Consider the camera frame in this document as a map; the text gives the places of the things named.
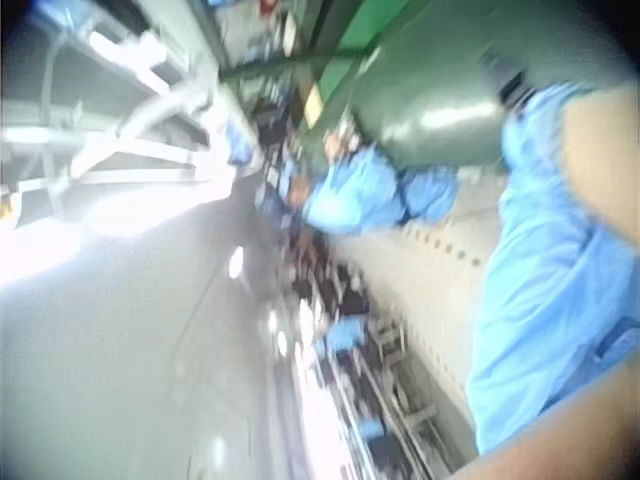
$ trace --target metal rail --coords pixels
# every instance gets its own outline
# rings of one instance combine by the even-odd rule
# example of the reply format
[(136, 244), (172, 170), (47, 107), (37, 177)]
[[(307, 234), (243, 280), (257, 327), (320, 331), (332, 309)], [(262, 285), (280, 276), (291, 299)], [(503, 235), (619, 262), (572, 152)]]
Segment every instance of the metal rail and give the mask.
[(347, 412), (347, 418), (349, 423), (351, 424), (351, 430), (353, 432), (353, 436), (356, 438), (356, 443), (358, 444), (358, 448), (360, 449), (360, 454), (363, 459), (365, 473), (367, 475), (367, 479), (376, 480), (378, 476), (376, 475), (376, 470), (373, 467), (373, 460), (371, 459), (371, 454), (369, 449), (364, 444), (360, 433), (358, 432), (358, 422), (356, 421), (356, 417), (353, 411), (353, 407), (351, 405), (351, 400), (347, 395), (347, 392), (344, 390), (344, 386), (342, 385), (342, 381), (340, 380), (339, 369), (336, 365), (335, 359), (331, 356), (329, 358), (329, 365), (331, 366), (331, 371), (333, 373), (333, 377), (336, 381), (336, 386), (338, 387), (338, 392), (340, 393), (340, 398), (342, 399), (342, 403), (344, 405), (344, 409)]
[[(362, 357), (359, 351), (354, 351), (354, 356), (356, 357), (356, 361), (360, 363), (362, 371), (367, 376), (367, 379), (371, 384), (371, 388), (373, 389), (374, 394), (376, 395), (376, 397), (378, 398), (378, 401), (380, 402), (382, 413), (385, 419), (387, 420), (388, 424), (391, 426), (396, 436), (398, 437), (398, 441), (400, 442), (400, 445), (402, 446), (402, 450), (407, 456), (407, 460), (411, 464), (411, 468), (413, 469), (414, 473), (416, 475), (419, 475), (421, 478), (425, 478), (427, 480), (433, 480), (436, 477), (434, 477), (433, 472), (431, 471), (431, 468), (429, 467), (429, 465), (425, 462), (425, 459), (422, 458), (422, 455), (420, 454), (420, 449), (416, 445), (413, 445), (413, 448), (411, 448), (407, 444), (405, 437), (406, 436), (410, 437), (410, 433), (408, 433), (405, 430), (405, 428), (400, 428), (398, 426), (398, 423), (400, 422), (398, 422), (396, 415), (394, 415), (391, 409), (388, 407), (386, 400), (382, 395), (380, 388), (378, 387), (378, 382), (376, 381), (375, 377), (373, 376), (373, 373), (369, 369), (367, 362), (364, 360), (364, 358)], [(420, 458), (420, 462), (422, 465), (418, 465), (418, 463), (416, 462), (415, 460), (416, 455)]]

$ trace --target blue sleeve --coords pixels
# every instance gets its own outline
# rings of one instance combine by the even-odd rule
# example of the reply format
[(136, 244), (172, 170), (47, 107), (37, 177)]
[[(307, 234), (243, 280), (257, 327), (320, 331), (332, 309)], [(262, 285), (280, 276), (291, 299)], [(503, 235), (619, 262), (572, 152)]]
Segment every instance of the blue sleeve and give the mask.
[(633, 251), (573, 199), (558, 166), (562, 110), (581, 93), (539, 92), (503, 129), (512, 171), (467, 383), (481, 454), (601, 374), (599, 345), (620, 318), (637, 319)]

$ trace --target ceiling light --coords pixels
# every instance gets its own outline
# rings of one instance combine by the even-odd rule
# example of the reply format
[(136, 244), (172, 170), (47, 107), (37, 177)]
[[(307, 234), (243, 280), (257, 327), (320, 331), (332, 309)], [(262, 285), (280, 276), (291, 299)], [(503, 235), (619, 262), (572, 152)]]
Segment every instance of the ceiling light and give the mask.
[(273, 310), (269, 313), (269, 321), (268, 321), (269, 332), (275, 333), (278, 328), (278, 319), (276, 317), (276, 312)]
[(278, 332), (278, 352), (283, 357), (287, 356), (289, 352), (289, 344), (287, 342), (287, 336), (284, 332)]
[(235, 280), (242, 273), (242, 264), (244, 262), (244, 249), (242, 247), (236, 248), (233, 252), (231, 259), (229, 260), (229, 277)]

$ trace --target ceiling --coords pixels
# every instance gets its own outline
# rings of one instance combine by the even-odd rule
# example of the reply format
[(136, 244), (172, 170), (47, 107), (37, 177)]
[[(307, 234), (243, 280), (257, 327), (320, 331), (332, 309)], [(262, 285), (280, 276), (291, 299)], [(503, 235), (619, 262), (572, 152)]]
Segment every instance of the ceiling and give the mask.
[[(188, 31), (186, 48), (205, 48), (180, 17), (186, 2), (157, 4), (174, 14), (166, 29)], [(15, 31), (3, 55), (3, 102), (37, 98), (47, 41)], [(81, 102), (117, 118), (144, 98), (74, 52), (60, 61), (54, 105)], [(20, 170), (24, 159), (13, 160), (3, 174)], [(256, 181), (139, 236), (94, 242), (0, 291), (1, 478), (286, 478), (261, 323), (277, 292), (275, 244), (256, 218)], [(71, 217), (116, 191), (87, 189), (65, 194)], [(23, 208), (24, 222), (50, 215), (46, 195), (25, 198)], [(232, 281), (227, 262), (238, 245), (244, 280)]]

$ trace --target blue coverall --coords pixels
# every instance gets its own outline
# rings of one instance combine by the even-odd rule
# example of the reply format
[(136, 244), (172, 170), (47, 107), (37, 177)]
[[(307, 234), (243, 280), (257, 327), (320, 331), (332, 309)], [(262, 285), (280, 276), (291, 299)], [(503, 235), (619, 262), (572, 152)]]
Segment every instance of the blue coverall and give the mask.
[(358, 345), (364, 345), (366, 323), (366, 315), (349, 315), (331, 325), (324, 340), (313, 344), (318, 358), (324, 358), (327, 353), (348, 352)]
[(398, 173), (369, 146), (314, 180), (302, 217), (329, 234), (359, 234), (409, 219), (437, 223), (453, 205), (457, 187), (450, 168)]
[(511, 172), (467, 384), (481, 454), (638, 346), (637, 258), (575, 200), (560, 165), (563, 109), (588, 93), (539, 91), (503, 129)]

